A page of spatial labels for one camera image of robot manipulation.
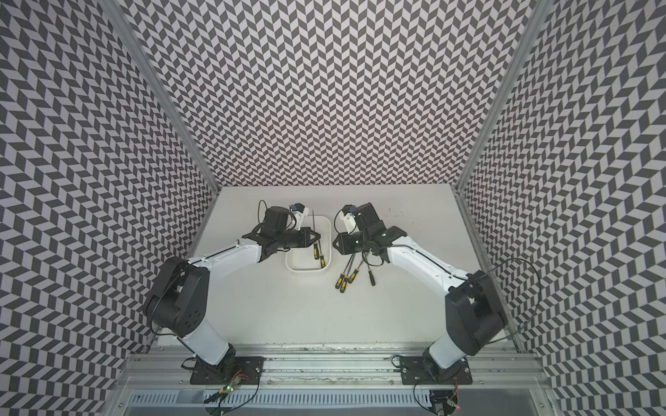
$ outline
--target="white tray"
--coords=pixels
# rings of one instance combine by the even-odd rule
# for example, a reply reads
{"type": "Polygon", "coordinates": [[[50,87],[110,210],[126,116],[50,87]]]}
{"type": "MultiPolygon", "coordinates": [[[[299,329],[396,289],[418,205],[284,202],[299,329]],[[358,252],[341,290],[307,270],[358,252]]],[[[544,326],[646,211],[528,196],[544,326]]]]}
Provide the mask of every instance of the white tray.
{"type": "MultiPolygon", "coordinates": [[[[305,248],[293,248],[287,252],[284,257],[284,263],[287,268],[294,273],[316,273],[323,272],[331,263],[331,221],[325,216],[314,216],[315,231],[322,235],[319,240],[320,250],[324,253],[326,266],[322,268],[320,260],[314,259],[314,248],[312,246],[305,248]]],[[[312,216],[303,218],[301,227],[312,228],[312,216]]]]}

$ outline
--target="chevron patterned wall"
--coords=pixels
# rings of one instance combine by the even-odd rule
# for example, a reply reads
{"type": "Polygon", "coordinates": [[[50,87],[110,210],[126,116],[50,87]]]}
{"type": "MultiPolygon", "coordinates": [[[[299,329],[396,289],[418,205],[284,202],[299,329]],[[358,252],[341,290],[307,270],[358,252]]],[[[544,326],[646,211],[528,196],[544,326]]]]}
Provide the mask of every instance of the chevron patterned wall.
{"type": "Polygon", "coordinates": [[[666,415],[665,15],[557,2],[464,192],[568,415],[666,415]]]}
{"type": "Polygon", "coordinates": [[[92,0],[3,0],[0,55],[0,414],[88,414],[212,191],[92,0]]]}
{"type": "Polygon", "coordinates": [[[224,186],[455,182],[534,0],[120,0],[224,186]]]}

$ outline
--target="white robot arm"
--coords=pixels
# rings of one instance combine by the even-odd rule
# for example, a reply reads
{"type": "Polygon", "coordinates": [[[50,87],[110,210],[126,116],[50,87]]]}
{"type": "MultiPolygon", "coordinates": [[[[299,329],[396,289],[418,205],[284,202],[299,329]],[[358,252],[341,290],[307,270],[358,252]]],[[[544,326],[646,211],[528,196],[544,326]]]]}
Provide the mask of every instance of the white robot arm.
{"type": "MultiPolygon", "coordinates": [[[[208,279],[223,279],[239,268],[265,260],[279,248],[309,247],[317,241],[319,234],[300,227],[307,208],[295,204],[290,210],[269,208],[263,223],[222,250],[187,260],[167,260],[144,304],[149,320],[171,329],[209,365],[220,364],[230,346],[206,316],[208,279]],[[287,228],[288,216],[295,227],[287,228]]],[[[442,319],[447,332],[424,352],[424,365],[433,380],[440,375],[444,378],[446,370],[461,358],[476,354],[507,323],[498,294],[485,273],[468,274],[419,247],[405,231],[395,226],[385,228],[371,204],[345,206],[341,217],[348,232],[340,233],[333,243],[341,254],[371,252],[380,256],[417,277],[444,302],[446,316],[442,319]]]]}

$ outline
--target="screwdriver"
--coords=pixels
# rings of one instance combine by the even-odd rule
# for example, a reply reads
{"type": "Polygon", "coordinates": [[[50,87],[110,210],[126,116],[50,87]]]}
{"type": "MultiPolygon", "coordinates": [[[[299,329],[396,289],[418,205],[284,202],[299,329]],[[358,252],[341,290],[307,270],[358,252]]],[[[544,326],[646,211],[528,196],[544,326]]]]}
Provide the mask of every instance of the screwdriver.
{"type": "Polygon", "coordinates": [[[344,270],[342,270],[342,273],[340,273],[340,278],[338,279],[338,282],[335,283],[335,288],[340,289],[340,286],[342,285],[342,282],[347,278],[347,275],[345,272],[347,271],[347,268],[349,267],[349,263],[352,261],[352,258],[349,257],[349,260],[347,261],[347,265],[344,266],[344,270]]]}
{"type": "MultiPolygon", "coordinates": [[[[312,231],[317,232],[317,229],[314,227],[314,210],[312,210],[312,231]]],[[[315,241],[314,244],[314,259],[319,260],[319,240],[315,241]]],[[[322,269],[324,268],[324,259],[322,258],[322,269]]]]}
{"type": "MultiPolygon", "coordinates": [[[[352,258],[349,259],[347,274],[349,274],[352,271],[352,263],[354,262],[354,257],[356,257],[356,253],[353,253],[352,258]]],[[[349,279],[345,276],[345,278],[342,280],[342,286],[340,286],[341,294],[343,294],[344,291],[347,289],[347,282],[349,282],[349,279]]]]}
{"type": "Polygon", "coordinates": [[[363,264],[363,259],[361,259],[361,262],[358,264],[358,267],[354,269],[354,273],[352,273],[352,275],[349,276],[349,284],[354,283],[354,279],[356,279],[356,274],[358,273],[358,270],[361,268],[362,264],[363,264]]]}

